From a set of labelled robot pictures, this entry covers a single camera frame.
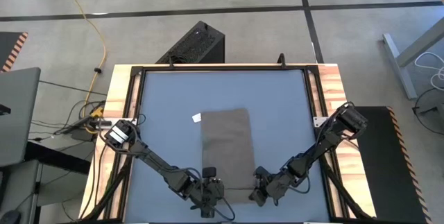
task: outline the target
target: black box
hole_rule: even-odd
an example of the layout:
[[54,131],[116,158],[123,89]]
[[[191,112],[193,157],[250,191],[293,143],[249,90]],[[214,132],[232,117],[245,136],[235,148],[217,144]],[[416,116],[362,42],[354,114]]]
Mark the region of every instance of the black box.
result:
[[225,35],[199,21],[156,64],[225,63]]

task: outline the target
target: small white paper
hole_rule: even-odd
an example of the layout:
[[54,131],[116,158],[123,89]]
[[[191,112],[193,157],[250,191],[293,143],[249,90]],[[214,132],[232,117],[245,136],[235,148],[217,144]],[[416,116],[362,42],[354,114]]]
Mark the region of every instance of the small white paper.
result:
[[200,122],[200,120],[202,120],[201,117],[200,117],[200,113],[199,114],[195,114],[193,116],[194,123],[198,123],[198,122]]

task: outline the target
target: table leg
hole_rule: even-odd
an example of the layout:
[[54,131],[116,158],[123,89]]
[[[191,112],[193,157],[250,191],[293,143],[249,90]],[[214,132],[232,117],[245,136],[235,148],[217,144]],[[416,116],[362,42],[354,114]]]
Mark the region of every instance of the table leg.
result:
[[389,54],[389,60],[395,73],[401,80],[402,86],[407,94],[408,99],[415,99],[416,94],[410,75],[407,72],[406,66],[414,61],[421,53],[424,53],[428,48],[433,46],[437,41],[444,37],[444,18],[440,19],[427,32],[419,37],[413,44],[405,49],[401,54],[396,48],[390,34],[383,34],[385,47]]

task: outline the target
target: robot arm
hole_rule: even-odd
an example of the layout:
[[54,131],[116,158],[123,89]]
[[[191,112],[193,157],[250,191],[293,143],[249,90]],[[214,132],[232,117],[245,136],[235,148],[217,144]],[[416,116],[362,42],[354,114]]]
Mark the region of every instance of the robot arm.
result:
[[[139,129],[130,121],[118,121],[102,139],[117,153],[134,155],[158,172],[168,188],[183,200],[189,198],[193,202],[191,209],[200,209],[202,218],[214,218],[214,207],[224,192],[222,181],[214,178],[216,168],[204,168],[203,178],[200,178],[198,171],[199,177],[190,172],[194,169],[179,169],[168,164],[140,140]],[[128,149],[123,148],[124,143],[129,144]]]
[[310,167],[317,159],[322,158],[328,150],[336,148],[344,139],[350,140],[359,136],[366,126],[367,120],[354,109],[353,104],[345,103],[322,124],[316,143],[304,153],[291,157],[278,173],[269,173],[261,166],[255,170],[257,186],[250,194],[250,200],[254,200],[261,207],[266,199],[271,197],[275,205],[278,205],[278,200],[288,189],[296,188],[307,178]]

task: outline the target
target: hazard tape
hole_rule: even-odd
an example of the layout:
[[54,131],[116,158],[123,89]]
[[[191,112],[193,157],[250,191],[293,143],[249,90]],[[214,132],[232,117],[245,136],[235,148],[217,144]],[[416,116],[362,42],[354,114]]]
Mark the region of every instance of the hazard tape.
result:
[[6,71],[10,71],[12,69],[12,65],[14,64],[15,60],[17,59],[19,52],[22,50],[22,47],[23,47],[27,37],[28,37],[28,33],[22,33],[20,35],[19,39],[15,42],[14,48],[12,49],[11,53],[9,54],[8,59],[6,60],[3,67],[1,68],[0,72],[6,72]]
[[433,224],[432,219],[430,218],[429,210],[427,208],[427,205],[425,204],[424,196],[422,195],[421,187],[419,186],[418,179],[417,179],[415,171],[413,169],[413,164],[411,163],[410,157],[407,154],[407,148],[406,148],[404,140],[402,138],[400,127],[398,125],[398,120],[396,120],[395,112],[393,111],[393,109],[391,107],[387,107],[387,109],[390,112],[391,120],[393,122],[396,135],[398,136],[398,140],[399,140],[400,145],[401,145],[401,151],[404,154],[404,159],[405,159],[405,162],[407,164],[407,168],[408,168],[408,170],[410,172],[411,181],[413,182],[413,185],[414,185],[415,190],[416,190],[416,194],[418,195],[418,200],[419,200],[419,203],[421,204],[422,212],[424,213],[425,222],[427,224]]

